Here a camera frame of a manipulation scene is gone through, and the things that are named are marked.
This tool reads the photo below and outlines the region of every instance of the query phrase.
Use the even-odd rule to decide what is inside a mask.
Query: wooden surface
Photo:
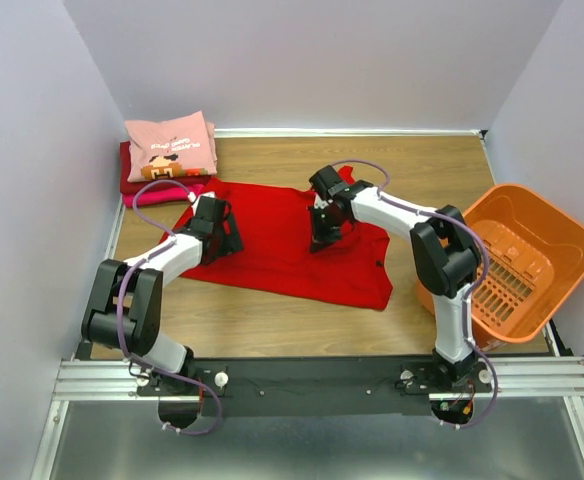
[[[453,204],[464,210],[492,186],[477,137],[348,137],[218,139],[219,177],[234,182],[309,188],[319,168],[344,158],[365,158],[387,168],[387,191],[414,203]],[[374,169],[355,166],[355,178],[379,182]],[[143,208],[173,226],[187,207]],[[155,246],[161,232],[127,211],[115,258]],[[383,312],[331,305],[268,292],[178,278],[164,290],[161,327],[198,357],[429,353],[433,316],[418,303],[411,248],[391,238],[385,268],[394,285]],[[502,352],[547,351],[542,335]],[[120,358],[95,347],[94,358]]]

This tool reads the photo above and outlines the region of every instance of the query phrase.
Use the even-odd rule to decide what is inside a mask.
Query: orange laundry basket
[[[491,260],[487,279],[472,295],[478,345],[489,350],[532,340],[584,277],[584,227],[512,184],[491,188],[464,218]],[[418,280],[417,297],[434,313],[432,295]]]

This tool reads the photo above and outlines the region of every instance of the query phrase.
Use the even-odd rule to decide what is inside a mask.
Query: gray wall
[[[558,0],[65,0],[126,119],[488,128]]]
[[[0,1],[0,480],[29,478],[116,205],[114,102],[60,1]]]
[[[584,223],[584,4],[565,2],[487,136],[500,182],[520,182]],[[556,316],[584,353],[584,283]]]

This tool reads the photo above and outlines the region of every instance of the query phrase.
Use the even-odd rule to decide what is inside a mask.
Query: stack of folded clothes
[[[134,196],[154,180],[171,179],[198,194],[216,175],[214,124],[202,112],[165,122],[125,122],[129,142],[120,146],[121,194],[126,207]],[[184,189],[157,184],[138,199],[138,205],[187,200]]]

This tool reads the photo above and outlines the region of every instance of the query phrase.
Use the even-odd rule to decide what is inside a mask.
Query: red shirt
[[[340,175],[353,183],[352,168]],[[207,282],[254,288],[339,305],[383,310],[392,284],[385,268],[390,241],[379,227],[357,223],[343,227],[344,237],[317,253],[310,253],[312,228],[309,206],[314,192],[212,178],[204,192],[232,204],[245,249],[181,276]],[[174,228],[192,216],[188,208]]]

